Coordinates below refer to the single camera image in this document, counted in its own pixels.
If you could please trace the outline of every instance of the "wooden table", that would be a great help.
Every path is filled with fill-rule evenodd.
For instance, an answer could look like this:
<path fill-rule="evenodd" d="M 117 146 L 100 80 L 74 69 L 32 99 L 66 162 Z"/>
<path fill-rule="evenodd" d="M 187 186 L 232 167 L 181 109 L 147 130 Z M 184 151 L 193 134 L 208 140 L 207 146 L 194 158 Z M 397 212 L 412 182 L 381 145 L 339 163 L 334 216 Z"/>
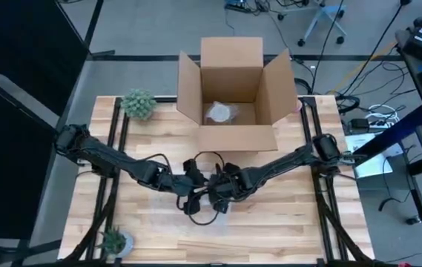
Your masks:
<path fill-rule="evenodd" d="M 334 135 L 344 151 L 346 143 L 334 97 L 316 96 L 316 100 L 323 132 Z M 107 140 L 113 102 L 112 96 L 100 96 L 93 109 L 90 132 L 102 142 Z M 314 133 L 311 114 L 309 117 Z M 182 163 L 198 152 L 194 142 L 197 127 L 177 112 L 176 104 L 159 104 L 149 122 L 130 121 L 125 152 L 136 159 L 164 153 L 174 173 L 183 173 Z M 299 113 L 275 123 L 274 131 L 278 151 L 222 153 L 224 160 L 242 167 L 258 166 L 305 144 Z M 198 167 L 207 175 L 216 162 L 216 156 L 204 154 L 198 158 Z M 341 169 L 353 175 L 350 168 Z M 98 185 L 99 177 L 94 174 L 77 179 L 59 258 L 71 253 L 89 229 Z M 335 177 L 334 190 L 343 226 L 373 258 L 355 181 Z M 123 259 L 124 263 L 315 263 L 316 258 L 324 257 L 310 167 L 299 167 L 268 181 L 246 201 L 232 203 L 227 214 L 220 214 L 208 226 L 193 224 L 176 208 L 176 198 L 143 188 L 121 172 L 113 224 L 129 231 L 135 239 L 135 249 Z M 196 220 L 205 222 L 213 215 L 214 211 L 205 205 Z M 337 258 L 334 232 L 332 237 Z"/>

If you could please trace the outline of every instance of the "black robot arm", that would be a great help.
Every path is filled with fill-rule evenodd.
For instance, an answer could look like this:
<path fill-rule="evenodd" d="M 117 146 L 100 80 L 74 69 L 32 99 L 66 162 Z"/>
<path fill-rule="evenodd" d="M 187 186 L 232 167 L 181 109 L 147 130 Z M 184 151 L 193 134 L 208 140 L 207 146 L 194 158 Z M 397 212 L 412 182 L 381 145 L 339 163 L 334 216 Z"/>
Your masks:
<path fill-rule="evenodd" d="M 185 197 L 193 189 L 193 181 L 186 175 L 173 175 L 170 167 L 150 159 L 134 159 L 116 151 L 90 136 L 85 125 L 66 125 L 55 142 L 58 154 L 73 162 L 85 159 L 97 174 L 112 177 L 119 170 L 126 171 L 140 185 L 155 191 L 171 192 Z"/>
<path fill-rule="evenodd" d="M 319 157 L 312 153 L 312 146 L 316 148 Z M 214 205 L 216 211 L 225 212 L 228 202 L 245 200 L 271 178 L 306 165 L 317 166 L 322 173 L 337 171 L 341 157 L 334 137 L 325 134 L 313 138 L 312 144 L 299 147 L 262 167 L 241 169 L 227 163 L 221 172 L 211 176 L 210 201 L 217 203 Z"/>

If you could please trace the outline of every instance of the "gray floor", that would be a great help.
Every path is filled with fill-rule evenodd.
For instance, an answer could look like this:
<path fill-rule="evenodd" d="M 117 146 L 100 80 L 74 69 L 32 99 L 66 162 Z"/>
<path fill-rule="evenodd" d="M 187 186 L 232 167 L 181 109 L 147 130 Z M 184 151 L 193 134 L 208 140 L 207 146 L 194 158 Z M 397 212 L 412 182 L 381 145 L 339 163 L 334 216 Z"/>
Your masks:
<path fill-rule="evenodd" d="M 81 36 L 90 21 L 96 0 L 84 0 L 75 4 L 63 4 L 63 8 Z M 279 8 L 271 1 L 274 9 Z M 334 43 L 340 34 L 334 29 L 326 54 L 370 54 L 397 9 L 398 1 L 346 1 L 346 14 L 340 21 L 348 33 L 342 45 Z M 305 47 L 298 47 L 296 41 L 301 38 L 312 18 L 314 11 L 291 13 L 283 22 L 277 22 L 283 37 L 293 53 L 319 54 L 329 29 L 329 23 L 319 23 L 310 36 Z M 404 29 L 411 21 L 422 16 L 422 0 L 414 0 L 400 12 L 399 17 L 389 30 L 380 48 L 394 40 L 394 32 Z M 268 14 L 253 16 L 229 11 L 229 24 L 235 27 L 237 36 L 262 36 L 265 53 L 279 53 L 283 44 L 274 22 Z M 105 0 L 102 14 L 92 40 L 92 52 L 116 50 L 119 55 L 176 55 L 180 50 L 186 53 L 200 53 L 200 38 L 203 36 L 231 36 L 232 30 L 225 25 L 225 12 L 222 1 L 211 0 Z M 316 62 L 305 62 L 312 66 Z M 315 92 L 325 93 L 334 89 L 344 76 L 360 62 L 321 62 L 317 75 Z M 367 69 L 377 63 L 370 63 Z M 295 76 L 311 80 L 307 70 L 293 65 Z M 357 92 L 371 90 L 399 75 L 379 68 L 357 89 Z M 0 82 L 7 87 L 7 79 Z M 361 105 L 381 103 L 389 93 L 398 86 L 400 80 L 389 84 L 383 90 L 361 96 Z M 76 95 L 71 105 L 68 123 L 89 123 L 94 99 L 99 95 L 122 95 L 130 88 L 145 88 L 156 95 L 176 94 L 176 62 L 87 62 L 77 85 Z M 415 86 L 409 76 L 400 88 L 401 91 Z M 14 96 L 23 102 L 36 103 L 19 93 L 18 88 L 10 86 Z M 421 104 L 417 93 L 401 97 L 388 103 L 396 108 L 405 105 L 399 113 L 403 117 Z M 57 118 L 42 112 L 48 122 Z M 343 117 L 362 117 L 365 113 L 355 111 Z M 404 142 L 406 146 L 417 144 L 409 153 L 409 158 L 421 149 L 416 137 L 411 136 Z M 395 169 L 386 176 L 394 194 L 403 199 L 407 193 L 405 168 L 400 158 L 390 160 Z M 32 244 L 39 244 L 59 239 L 67 217 L 68 206 L 73 191 L 73 176 L 76 166 L 58 157 L 55 168 L 44 194 L 44 201 L 39 212 L 38 222 Z M 422 190 L 422 175 L 418 177 Z M 407 226 L 404 220 L 415 215 L 411 199 L 403 204 L 387 204 L 383 212 L 378 212 L 380 201 L 386 198 L 381 176 L 370 177 L 360 181 L 360 195 L 363 202 L 369 233 L 372 238 L 375 255 L 379 260 L 394 260 L 414 253 L 421 253 L 409 261 L 422 266 L 422 224 Z M 57 251 L 28 259 L 27 263 L 50 262 L 55 259 Z"/>

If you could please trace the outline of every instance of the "box flap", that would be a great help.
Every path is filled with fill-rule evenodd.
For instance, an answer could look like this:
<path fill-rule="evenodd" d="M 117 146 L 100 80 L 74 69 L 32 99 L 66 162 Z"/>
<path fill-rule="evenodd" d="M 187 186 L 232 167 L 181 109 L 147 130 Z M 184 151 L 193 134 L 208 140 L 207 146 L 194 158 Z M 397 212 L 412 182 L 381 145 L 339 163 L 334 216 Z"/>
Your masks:
<path fill-rule="evenodd" d="M 289 57 L 289 50 L 285 49 L 263 68 L 256 99 L 258 124 L 273 124 L 298 109 Z"/>
<path fill-rule="evenodd" d="M 201 68 L 263 67 L 260 37 L 209 37 L 201 40 Z"/>
<path fill-rule="evenodd" d="M 201 70 L 184 52 L 179 53 L 177 110 L 202 123 Z"/>
<path fill-rule="evenodd" d="M 275 151 L 278 149 L 270 125 L 201 126 L 199 151 Z"/>

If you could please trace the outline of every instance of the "open cardboard box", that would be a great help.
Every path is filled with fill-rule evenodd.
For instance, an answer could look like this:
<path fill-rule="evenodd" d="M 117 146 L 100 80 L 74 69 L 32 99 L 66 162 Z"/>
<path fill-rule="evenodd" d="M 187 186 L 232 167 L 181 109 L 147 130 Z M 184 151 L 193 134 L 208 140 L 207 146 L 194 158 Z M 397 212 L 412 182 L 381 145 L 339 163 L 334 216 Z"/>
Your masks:
<path fill-rule="evenodd" d="M 201 42 L 201 67 L 179 54 L 177 109 L 200 125 L 200 151 L 277 150 L 272 124 L 299 109 L 289 51 L 263 67 L 263 40 L 211 37 Z M 205 118 L 214 101 L 236 105 L 230 123 Z"/>

